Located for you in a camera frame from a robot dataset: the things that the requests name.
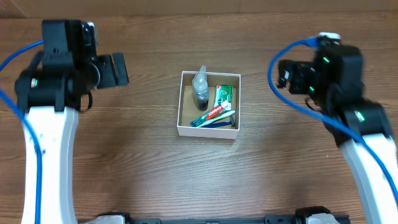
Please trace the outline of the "green Dettol soap pack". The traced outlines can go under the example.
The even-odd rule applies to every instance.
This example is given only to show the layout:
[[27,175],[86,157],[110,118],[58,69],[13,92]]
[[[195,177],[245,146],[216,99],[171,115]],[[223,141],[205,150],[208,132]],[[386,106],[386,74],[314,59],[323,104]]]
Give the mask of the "green Dettol soap pack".
[[233,86],[217,85],[215,90],[214,107],[222,106],[225,110],[232,107]]

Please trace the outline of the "white green toothbrush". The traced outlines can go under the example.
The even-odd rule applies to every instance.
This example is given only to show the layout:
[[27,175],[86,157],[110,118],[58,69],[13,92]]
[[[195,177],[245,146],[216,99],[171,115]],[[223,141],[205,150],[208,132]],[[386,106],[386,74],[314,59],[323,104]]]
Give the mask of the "white green toothbrush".
[[229,118],[231,115],[234,115],[236,112],[235,110],[231,110],[228,112],[223,113],[222,115],[211,119],[210,121],[207,121],[205,124],[201,125],[199,128],[204,128],[204,126],[208,125],[208,124],[212,124],[212,123],[217,123],[220,122],[220,120],[225,119],[225,118]]

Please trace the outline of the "blue disposable razor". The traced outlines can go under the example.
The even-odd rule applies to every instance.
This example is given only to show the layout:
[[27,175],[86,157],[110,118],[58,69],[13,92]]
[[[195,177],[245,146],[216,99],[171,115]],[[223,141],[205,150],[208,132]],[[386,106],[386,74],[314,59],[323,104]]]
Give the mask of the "blue disposable razor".
[[224,122],[212,123],[212,124],[208,124],[208,125],[204,126],[204,128],[220,128],[220,127],[224,127],[224,126],[232,126],[232,127],[236,126],[236,123],[235,123],[235,120],[233,118],[233,115],[231,115],[229,117],[229,121],[228,122],[224,121]]

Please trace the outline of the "Colgate toothpaste tube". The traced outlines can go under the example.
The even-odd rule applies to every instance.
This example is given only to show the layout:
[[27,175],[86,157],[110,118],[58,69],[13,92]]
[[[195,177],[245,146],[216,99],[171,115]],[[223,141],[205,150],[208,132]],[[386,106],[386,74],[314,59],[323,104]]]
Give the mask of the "Colgate toothpaste tube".
[[210,121],[213,118],[220,116],[222,113],[226,111],[226,108],[222,105],[214,107],[211,111],[206,112],[204,115],[195,119],[190,123],[191,127],[198,128],[201,125],[205,124],[207,121]]

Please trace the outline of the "clear foam pump bottle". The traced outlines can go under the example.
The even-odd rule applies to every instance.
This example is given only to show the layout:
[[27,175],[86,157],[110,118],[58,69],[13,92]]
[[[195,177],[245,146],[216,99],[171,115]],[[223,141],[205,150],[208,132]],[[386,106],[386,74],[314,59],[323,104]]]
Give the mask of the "clear foam pump bottle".
[[193,101],[200,111],[208,108],[209,88],[206,75],[206,65],[202,65],[192,80]]

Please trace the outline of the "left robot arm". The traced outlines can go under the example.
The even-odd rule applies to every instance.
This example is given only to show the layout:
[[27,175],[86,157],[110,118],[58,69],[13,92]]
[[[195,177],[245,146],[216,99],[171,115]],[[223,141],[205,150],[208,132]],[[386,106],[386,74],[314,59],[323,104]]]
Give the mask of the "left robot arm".
[[37,162],[34,139],[24,127],[26,146],[25,196],[22,223],[77,223],[73,204],[73,144],[79,112],[50,106],[25,114],[39,142]]

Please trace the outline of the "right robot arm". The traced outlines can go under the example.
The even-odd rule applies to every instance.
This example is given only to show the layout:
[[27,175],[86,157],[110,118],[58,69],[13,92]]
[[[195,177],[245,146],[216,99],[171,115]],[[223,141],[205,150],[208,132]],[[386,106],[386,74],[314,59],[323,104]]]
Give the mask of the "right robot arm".
[[308,40],[281,50],[269,64],[274,94],[321,121],[353,174],[368,223],[397,222],[397,147],[381,104],[364,97],[363,55],[350,45]]

